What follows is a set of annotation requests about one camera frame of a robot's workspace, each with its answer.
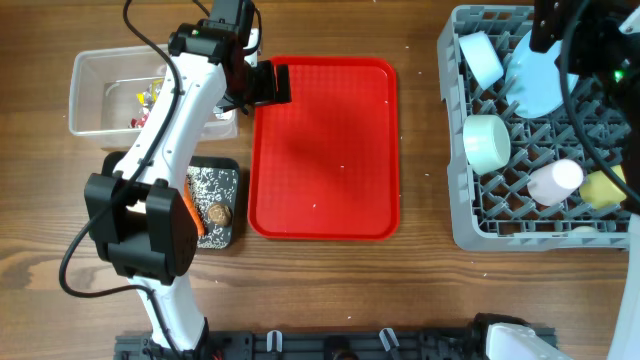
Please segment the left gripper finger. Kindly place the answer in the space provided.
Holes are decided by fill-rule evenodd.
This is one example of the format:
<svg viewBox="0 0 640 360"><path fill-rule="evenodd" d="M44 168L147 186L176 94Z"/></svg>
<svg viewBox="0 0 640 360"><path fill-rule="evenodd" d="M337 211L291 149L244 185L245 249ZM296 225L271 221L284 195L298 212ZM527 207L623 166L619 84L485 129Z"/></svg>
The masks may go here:
<svg viewBox="0 0 640 360"><path fill-rule="evenodd" d="M270 60L260 61L255 68L254 104L265 106L276 98L276 75Z"/></svg>
<svg viewBox="0 0 640 360"><path fill-rule="evenodd" d="M286 64L276 66L277 90L275 100L278 104L286 104L292 101L289 67Z"/></svg>

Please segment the light blue plate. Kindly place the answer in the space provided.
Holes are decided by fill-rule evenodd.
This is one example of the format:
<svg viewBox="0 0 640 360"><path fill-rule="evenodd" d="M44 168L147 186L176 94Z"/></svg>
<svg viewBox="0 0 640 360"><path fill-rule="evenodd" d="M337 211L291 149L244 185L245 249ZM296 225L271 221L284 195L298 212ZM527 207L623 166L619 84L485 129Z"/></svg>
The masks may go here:
<svg viewBox="0 0 640 360"><path fill-rule="evenodd" d="M563 104L560 75L555 64L561 41L545 53L530 49L532 31L518 43L507 67L506 81L513 81L506 92L509 105L518 103L515 114L521 118L540 118Z"/></svg>

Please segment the yellow foil wrapper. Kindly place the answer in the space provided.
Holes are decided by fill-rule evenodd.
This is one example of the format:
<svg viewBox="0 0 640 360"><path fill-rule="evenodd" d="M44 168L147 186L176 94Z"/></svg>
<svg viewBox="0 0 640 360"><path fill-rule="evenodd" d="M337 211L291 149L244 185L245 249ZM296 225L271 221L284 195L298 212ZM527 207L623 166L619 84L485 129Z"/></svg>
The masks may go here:
<svg viewBox="0 0 640 360"><path fill-rule="evenodd" d="M146 88L145 91L138 93L136 98L138 102L145 108L151 109L160 95L164 80L156 79Z"/></svg>

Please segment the white rice grains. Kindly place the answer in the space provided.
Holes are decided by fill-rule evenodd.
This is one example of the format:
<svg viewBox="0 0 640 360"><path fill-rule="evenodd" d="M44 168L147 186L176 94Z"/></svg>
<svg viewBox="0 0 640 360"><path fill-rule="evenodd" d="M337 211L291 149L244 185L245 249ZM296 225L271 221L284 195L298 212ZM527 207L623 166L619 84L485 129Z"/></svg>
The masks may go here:
<svg viewBox="0 0 640 360"><path fill-rule="evenodd" d="M205 235L198 236L197 247L223 249L232 238L233 212L237 198L239 174L234 169L190 166L186 180L199 216L205 227ZM227 227L213 224L207 216L208 208L216 202L224 203L232 212L232 222Z"/></svg>

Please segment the light blue bowl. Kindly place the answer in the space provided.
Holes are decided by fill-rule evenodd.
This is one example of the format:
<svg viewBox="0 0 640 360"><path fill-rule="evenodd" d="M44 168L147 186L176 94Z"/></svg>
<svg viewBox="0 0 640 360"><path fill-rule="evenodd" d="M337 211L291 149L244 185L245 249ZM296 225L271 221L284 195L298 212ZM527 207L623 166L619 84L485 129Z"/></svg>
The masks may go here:
<svg viewBox="0 0 640 360"><path fill-rule="evenodd" d="M487 90L504 75L504 68L490 41L481 31L459 38L461 51L478 85Z"/></svg>

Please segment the orange carrot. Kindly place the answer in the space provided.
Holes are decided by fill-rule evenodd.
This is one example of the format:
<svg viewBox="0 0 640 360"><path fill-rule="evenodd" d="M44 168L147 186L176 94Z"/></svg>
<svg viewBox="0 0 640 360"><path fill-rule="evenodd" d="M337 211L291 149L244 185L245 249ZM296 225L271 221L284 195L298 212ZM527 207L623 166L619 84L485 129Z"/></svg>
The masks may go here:
<svg viewBox="0 0 640 360"><path fill-rule="evenodd" d="M183 201L185 203L185 206L187 207L187 210L189 212L189 214L191 215L192 220L195 223L196 229L197 229L197 234L199 237L202 237L205 235L205 227L204 224L199 216L199 213L196 209L196 206L192 200L191 197L191 193L189 190L189 182L188 180L185 180L184 183L184 190L183 190Z"/></svg>

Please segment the yellow cup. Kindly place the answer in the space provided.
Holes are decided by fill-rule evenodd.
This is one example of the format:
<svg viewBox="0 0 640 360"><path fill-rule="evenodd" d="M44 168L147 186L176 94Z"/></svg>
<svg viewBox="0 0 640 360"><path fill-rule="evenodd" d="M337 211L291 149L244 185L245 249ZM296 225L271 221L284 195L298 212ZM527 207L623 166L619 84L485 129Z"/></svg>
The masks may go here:
<svg viewBox="0 0 640 360"><path fill-rule="evenodd" d="M579 188L579 194L594 210L619 205L627 199L627 195L603 171L590 173Z"/></svg>

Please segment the pink cup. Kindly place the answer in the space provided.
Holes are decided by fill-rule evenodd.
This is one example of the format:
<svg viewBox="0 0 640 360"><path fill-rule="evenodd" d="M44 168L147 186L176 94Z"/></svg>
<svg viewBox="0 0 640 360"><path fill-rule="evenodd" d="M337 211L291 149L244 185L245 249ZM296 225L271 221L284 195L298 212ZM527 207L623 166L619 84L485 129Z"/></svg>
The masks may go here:
<svg viewBox="0 0 640 360"><path fill-rule="evenodd" d="M532 172L527 190L534 201L550 207L564 201L583 181L584 173L578 163L560 159Z"/></svg>

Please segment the white plastic spoon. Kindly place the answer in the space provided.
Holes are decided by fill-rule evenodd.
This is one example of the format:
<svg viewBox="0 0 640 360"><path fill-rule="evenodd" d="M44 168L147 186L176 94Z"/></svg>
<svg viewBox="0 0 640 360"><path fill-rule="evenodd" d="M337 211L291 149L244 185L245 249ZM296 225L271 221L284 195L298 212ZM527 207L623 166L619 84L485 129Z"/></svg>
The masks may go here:
<svg viewBox="0 0 640 360"><path fill-rule="evenodd" d="M593 233L599 233L599 230L592 226L578 226L573 230L571 230L571 233L593 234Z"/></svg>

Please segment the red snack wrapper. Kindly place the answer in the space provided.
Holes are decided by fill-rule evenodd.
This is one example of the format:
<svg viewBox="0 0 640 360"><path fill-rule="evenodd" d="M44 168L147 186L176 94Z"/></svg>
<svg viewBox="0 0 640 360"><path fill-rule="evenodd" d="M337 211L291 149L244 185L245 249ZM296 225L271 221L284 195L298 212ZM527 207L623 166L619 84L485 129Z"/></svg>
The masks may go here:
<svg viewBox="0 0 640 360"><path fill-rule="evenodd" d="M143 128L148 119L148 114L143 114L140 118L132 118L129 124L130 128Z"/></svg>

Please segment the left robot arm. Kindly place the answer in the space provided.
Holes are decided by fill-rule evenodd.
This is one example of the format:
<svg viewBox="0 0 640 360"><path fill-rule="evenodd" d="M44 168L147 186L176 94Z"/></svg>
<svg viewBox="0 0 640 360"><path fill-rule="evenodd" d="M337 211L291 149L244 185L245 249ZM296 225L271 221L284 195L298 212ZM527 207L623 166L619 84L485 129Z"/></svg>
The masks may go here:
<svg viewBox="0 0 640 360"><path fill-rule="evenodd" d="M249 42L261 15L251 1L217 1L205 18L184 23L158 55L166 75L146 124L108 174L84 190L89 220L63 260L89 236L99 258L128 279L152 322L146 355L204 359L209 327L195 303L188 270L197 226L184 201L187 170L215 108L245 110L291 100L289 71L269 60L250 65Z"/></svg>

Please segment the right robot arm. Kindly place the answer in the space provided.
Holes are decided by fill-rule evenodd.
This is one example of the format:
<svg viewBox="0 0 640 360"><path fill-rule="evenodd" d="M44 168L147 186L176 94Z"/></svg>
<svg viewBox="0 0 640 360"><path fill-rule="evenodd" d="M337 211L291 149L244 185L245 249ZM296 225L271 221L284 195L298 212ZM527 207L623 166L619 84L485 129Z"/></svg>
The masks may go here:
<svg viewBox="0 0 640 360"><path fill-rule="evenodd" d="M459 6L437 51L456 244L471 251L627 249L609 355L637 358L637 3Z"/></svg>

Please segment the black waste tray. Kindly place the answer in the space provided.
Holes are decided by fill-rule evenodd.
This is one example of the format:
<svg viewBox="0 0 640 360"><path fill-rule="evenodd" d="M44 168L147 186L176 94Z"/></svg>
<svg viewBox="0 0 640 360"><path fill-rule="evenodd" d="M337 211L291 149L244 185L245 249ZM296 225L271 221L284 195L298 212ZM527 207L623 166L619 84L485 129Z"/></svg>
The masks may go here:
<svg viewBox="0 0 640 360"><path fill-rule="evenodd" d="M158 253L224 249L234 238L240 182L235 160L194 156L181 187L138 182L100 225L113 226L120 240L139 236Z"/></svg>

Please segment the grey dishwasher rack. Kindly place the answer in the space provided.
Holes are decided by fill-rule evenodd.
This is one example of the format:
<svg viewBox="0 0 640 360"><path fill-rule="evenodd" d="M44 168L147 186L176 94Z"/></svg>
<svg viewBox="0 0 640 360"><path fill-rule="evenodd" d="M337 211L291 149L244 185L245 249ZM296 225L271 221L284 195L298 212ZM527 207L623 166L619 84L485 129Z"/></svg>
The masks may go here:
<svg viewBox="0 0 640 360"><path fill-rule="evenodd" d="M527 191L530 174L560 159L581 165L587 174L595 164L574 135L563 107L540 118L521 118L518 104L506 92L513 81L499 79L487 90L476 82L459 46L459 38L485 32L502 64L531 29L530 6L460 5L452 10L437 41L440 93L449 121L451 159L447 167L455 243L468 251L547 251L563 248L629 246L629 212L621 205L594 210L579 193L551 207ZM485 175L470 167L463 145L463 125L471 115L497 115L508 129L508 164ZM571 233L592 226L599 233Z"/></svg>

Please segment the red serving tray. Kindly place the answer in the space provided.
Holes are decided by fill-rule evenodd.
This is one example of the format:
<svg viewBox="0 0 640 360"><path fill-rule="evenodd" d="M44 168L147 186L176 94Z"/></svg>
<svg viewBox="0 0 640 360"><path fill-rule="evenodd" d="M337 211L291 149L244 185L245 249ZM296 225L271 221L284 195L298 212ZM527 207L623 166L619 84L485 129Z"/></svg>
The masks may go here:
<svg viewBox="0 0 640 360"><path fill-rule="evenodd" d="M400 223L398 84L382 58L277 56L291 100L255 112L248 221L264 238L384 241Z"/></svg>

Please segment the clear plastic storage bin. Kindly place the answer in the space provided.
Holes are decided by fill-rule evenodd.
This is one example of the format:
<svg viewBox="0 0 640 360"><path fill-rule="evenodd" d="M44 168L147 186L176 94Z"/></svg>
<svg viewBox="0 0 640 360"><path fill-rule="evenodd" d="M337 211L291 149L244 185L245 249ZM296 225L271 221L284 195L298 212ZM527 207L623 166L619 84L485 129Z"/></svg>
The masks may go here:
<svg viewBox="0 0 640 360"><path fill-rule="evenodd" d="M147 46L79 53L70 85L70 132L101 148L131 147L140 133L131 121L144 115L138 96L166 71L166 63Z"/></svg>

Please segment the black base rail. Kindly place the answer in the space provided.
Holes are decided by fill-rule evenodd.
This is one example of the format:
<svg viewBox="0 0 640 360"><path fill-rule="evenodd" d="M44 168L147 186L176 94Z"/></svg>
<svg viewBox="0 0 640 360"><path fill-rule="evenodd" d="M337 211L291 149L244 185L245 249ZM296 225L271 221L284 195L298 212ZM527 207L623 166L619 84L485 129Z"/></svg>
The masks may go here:
<svg viewBox="0 0 640 360"><path fill-rule="evenodd" d="M484 359L482 338L462 328L430 328L396 331L397 345L383 344L379 332L284 333L273 344L266 334L248 331L212 332L209 359L224 360L322 360L343 348L363 360Z"/></svg>

